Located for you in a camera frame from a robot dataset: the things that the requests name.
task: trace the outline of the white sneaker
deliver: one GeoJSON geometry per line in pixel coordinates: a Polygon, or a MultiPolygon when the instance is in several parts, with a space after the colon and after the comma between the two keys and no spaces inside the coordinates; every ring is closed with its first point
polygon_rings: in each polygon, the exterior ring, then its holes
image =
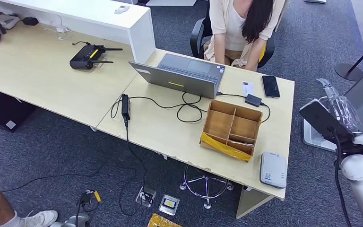
{"type": "Polygon", "coordinates": [[[20,219],[20,227],[48,227],[58,219],[58,212],[54,210],[41,211],[32,217],[20,219]]]}

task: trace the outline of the long black hair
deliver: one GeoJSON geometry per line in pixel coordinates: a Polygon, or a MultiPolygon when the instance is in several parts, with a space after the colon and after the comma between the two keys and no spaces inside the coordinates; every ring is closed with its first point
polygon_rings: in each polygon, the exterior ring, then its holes
{"type": "Polygon", "coordinates": [[[248,43],[254,42],[269,24],[273,0],[252,0],[247,19],[242,25],[242,35],[248,43]]]}

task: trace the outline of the laptop keyboard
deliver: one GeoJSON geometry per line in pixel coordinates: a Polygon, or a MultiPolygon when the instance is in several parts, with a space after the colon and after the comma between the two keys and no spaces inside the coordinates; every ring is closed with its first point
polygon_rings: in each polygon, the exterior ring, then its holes
{"type": "Polygon", "coordinates": [[[192,72],[192,71],[187,71],[187,70],[182,70],[182,69],[178,69],[178,68],[167,66],[167,65],[159,65],[158,68],[162,69],[162,70],[166,70],[166,71],[177,72],[177,73],[180,73],[180,74],[183,74],[186,76],[190,76],[190,77],[195,77],[198,79],[209,80],[209,81],[214,82],[215,87],[218,84],[218,80],[219,80],[218,77],[209,76],[209,75],[196,73],[196,72],[192,72]]]}

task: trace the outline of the chair armrest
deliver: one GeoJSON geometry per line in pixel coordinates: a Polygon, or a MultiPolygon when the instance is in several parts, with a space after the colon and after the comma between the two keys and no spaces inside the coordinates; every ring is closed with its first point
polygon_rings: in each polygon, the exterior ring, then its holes
{"type": "Polygon", "coordinates": [[[258,62],[258,69],[261,68],[262,66],[264,66],[269,61],[269,59],[272,57],[274,52],[275,52],[275,39],[274,39],[274,35],[272,35],[267,40],[265,54],[262,57],[261,61],[258,62]]]}
{"type": "Polygon", "coordinates": [[[201,48],[204,30],[204,20],[205,18],[199,19],[193,28],[193,31],[190,36],[190,46],[193,56],[199,57],[199,49],[201,48]]]}

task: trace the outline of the floor socket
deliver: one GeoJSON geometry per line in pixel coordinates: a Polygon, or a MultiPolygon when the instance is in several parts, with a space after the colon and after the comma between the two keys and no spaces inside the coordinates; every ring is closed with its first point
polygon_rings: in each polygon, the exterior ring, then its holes
{"type": "Polygon", "coordinates": [[[174,216],[176,214],[177,207],[179,206],[180,200],[170,195],[164,195],[159,206],[159,210],[163,213],[174,216]]]}
{"type": "MultiPolygon", "coordinates": [[[[153,202],[154,199],[155,199],[155,196],[156,196],[156,191],[154,191],[154,190],[152,190],[150,188],[147,188],[147,187],[145,187],[144,189],[145,189],[145,193],[146,194],[149,194],[151,196],[152,202],[153,202]]],[[[141,204],[141,205],[143,205],[145,207],[151,207],[151,205],[152,205],[151,203],[149,203],[145,199],[143,199],[143,200],[141,199],[141,196],[140,195],[142,195],[142,194],[143,194],[143,187],[141,187],[140,191],[137,194],[136,203],[141,204]]]]}

